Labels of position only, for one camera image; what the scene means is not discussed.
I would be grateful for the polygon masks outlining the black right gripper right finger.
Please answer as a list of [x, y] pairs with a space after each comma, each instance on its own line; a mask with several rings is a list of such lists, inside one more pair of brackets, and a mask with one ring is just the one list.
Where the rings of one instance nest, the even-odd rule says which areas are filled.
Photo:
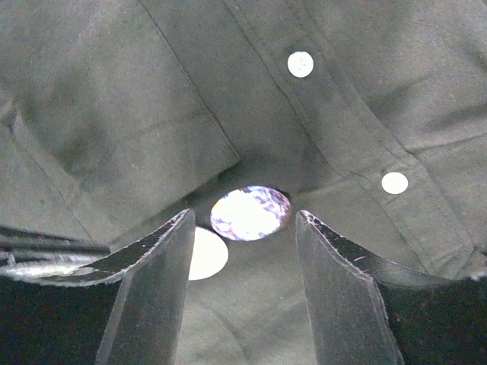
[[384, 259], [307, 211], [296, 243], [319, 364], [484, 364], [486, 276]]

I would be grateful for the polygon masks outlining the black button-up shirt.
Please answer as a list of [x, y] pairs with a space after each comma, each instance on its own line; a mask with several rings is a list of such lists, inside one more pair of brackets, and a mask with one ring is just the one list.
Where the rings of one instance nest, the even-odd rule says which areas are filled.
[[[245, 186], [290, 199], [281, 230], [212, 229]], [[486, 3], [3, 1], [1, 229], [116, 252], [186, 209], [229, 257], [188, 278], [172, 364], [319, 364], [301, 211], [486, 276]]]

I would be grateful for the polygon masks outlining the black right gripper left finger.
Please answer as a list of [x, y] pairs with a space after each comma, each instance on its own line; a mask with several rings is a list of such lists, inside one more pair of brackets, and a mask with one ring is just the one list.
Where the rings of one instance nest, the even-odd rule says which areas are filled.
[[1, 362], [172, 364], [195, 228], [186, 209], [111, 252], [3, 227]]

